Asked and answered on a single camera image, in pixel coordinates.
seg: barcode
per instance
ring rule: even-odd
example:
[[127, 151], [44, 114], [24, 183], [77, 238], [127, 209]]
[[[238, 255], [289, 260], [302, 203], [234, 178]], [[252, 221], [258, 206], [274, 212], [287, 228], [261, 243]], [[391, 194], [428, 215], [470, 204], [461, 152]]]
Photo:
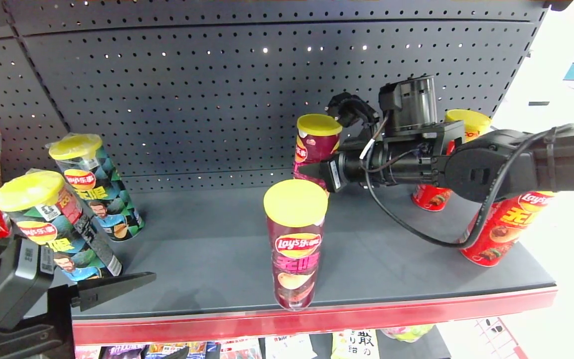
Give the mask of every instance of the barcode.
[[340, 176], [338, 176], [338, 168], [335, 166], [335, 162], [331, 162], [331, 174], [333, 177], [333, 187], [335, 189], [340, 188]]
[[54, 274], [54, 252], [49, 247], [41, 246], [41, 266], [43, 273]]
[[121, 273], [121, 268], [123, 268], [121, 262], [119, 262], [116, 255], [112, 255], [112, 260], [108, 264], [108, 270], [110, 271], [110, 273], [112, 273], [112, 275], [115, 276], [119, 275], [119, 273]]

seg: robotic arm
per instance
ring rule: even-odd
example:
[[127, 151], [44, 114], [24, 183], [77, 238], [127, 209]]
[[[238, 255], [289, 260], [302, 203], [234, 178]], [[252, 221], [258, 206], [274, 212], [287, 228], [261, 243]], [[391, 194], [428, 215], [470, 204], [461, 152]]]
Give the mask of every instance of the robotic arm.
[[[339, 123], [342, 114], [364, 108], [357, 100], [342, 106], [337, 95], [328, 113]], [[574, 190], [574, 125], [555, 127], [540, 134], [496, 130], [463, 145], [464, 126], [460, 122], [437, 120], [433, 77], [420, 77], [380, 89], [380, 124], [365, 123], [355, 139], [345, 141], [327, 161], [300, 168], [300, 172], [325, 181], [330, 192], [338, 192], [351, 182], [366, 184], [375, 202], [402, 227], [430, 243], [449, 248], [468, 248], [477, 240], [490, 205], [527, 191]], [[455, 150], [447, 155], [449, 144]], [[373, 186], [400, 183], [432, 184], [450, 188], [460, 197], [480, 202], [476, 225], [464, 243], [448, 243], [431, 238], [391, 213], [378, 200]]]

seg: sticker label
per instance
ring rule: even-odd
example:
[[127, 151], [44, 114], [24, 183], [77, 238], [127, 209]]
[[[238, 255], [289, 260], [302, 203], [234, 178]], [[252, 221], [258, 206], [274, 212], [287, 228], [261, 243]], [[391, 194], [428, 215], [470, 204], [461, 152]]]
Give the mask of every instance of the sticker label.
[[54, 252], [48, 247], [41, 246], [41, 261], [39, 270], [43, 273], [54, 274]]
[[110, 264], [108, 264], [107, 268], [112, 275], [117, 276], [121, 273], [123, 265], [121, 265], [121, 262], [119, 262], [116, 255], [112, 255], [112, 260], [110, 261]]
[[338, 189], [340, 188], [340, 175], [338, 175], [338, 167], [335, 165], [335, 162], [330, 162], [331, 166], [331, 175], [333, 177], [333, 188]]
[[14, 271], [18, 277], [34, 279], [37, 275], [37, 264], [39, 262], [39, 246], [27, 239], [22, 239], [19, 250], [19, 264]]
[[93, 168], [97, 168], [99, 166], [99, 160], [96, 157], [89, 159], [89, 160], [83, 159], [83, 160], [81, 160], [81, 162], [79, 162], [79, 165], [84, 170], [89, 171], [89, 170], [91, 170]]
[[39, 206], [35, 206], [35, 208], [37, 209], [37, 211], [39, 211], [39, 214], [41, 214], [43, 219], [47, 220], [48, 222], [54, 220], [61, 214], [61, 211], [59, 211], [59, 207], [55, 205], [45, 206], [40, 204]]

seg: green patterned chip can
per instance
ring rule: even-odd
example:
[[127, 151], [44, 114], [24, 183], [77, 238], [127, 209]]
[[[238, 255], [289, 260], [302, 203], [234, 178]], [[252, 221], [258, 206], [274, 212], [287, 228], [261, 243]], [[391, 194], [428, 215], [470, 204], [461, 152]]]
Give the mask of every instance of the green patterned chip can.
[[103, 149], [100, 136], [71, 134], [48, 146], [66, 180], [94, 212], [112, 241], [123, 242], [141, 232], [145, 222]]

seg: lay's logo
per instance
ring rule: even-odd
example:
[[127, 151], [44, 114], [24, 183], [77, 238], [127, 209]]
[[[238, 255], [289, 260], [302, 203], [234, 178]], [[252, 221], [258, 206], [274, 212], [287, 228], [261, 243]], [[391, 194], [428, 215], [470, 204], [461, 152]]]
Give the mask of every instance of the lay's logo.
[[307, 159], [307, 148], [299, 137], [296, 137], [296, 163], [304, 162]]
[[549, 205], [554, 194], [551, 192], [529, 192], [521, 195], [517, 199], [523, 210], [536, 213]]
[[286, 257], [298, 259], [307, 257], [320, 246], [322, 237], [313, 233], [292, 233], [276, 238], [276, 251]]
[[44, 245], [57, 238], [57, 227], [52, 223], [38, 222], [34, 220], [23, 220], [16, 223], [16, 226], [31, 241], [38, 245]]

